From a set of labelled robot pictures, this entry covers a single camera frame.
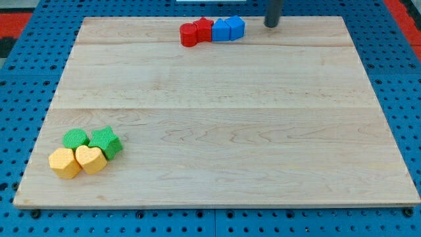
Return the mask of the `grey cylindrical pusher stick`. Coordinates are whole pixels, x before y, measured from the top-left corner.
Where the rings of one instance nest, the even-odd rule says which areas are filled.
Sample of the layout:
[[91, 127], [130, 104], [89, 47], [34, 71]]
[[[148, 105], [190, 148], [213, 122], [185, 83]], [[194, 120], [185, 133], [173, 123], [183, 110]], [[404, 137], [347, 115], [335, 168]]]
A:
[[267, 28], [275, 28], [278, 25], [283, 7], [284, 0], [268, 0], [264, 17], [264, 25]]

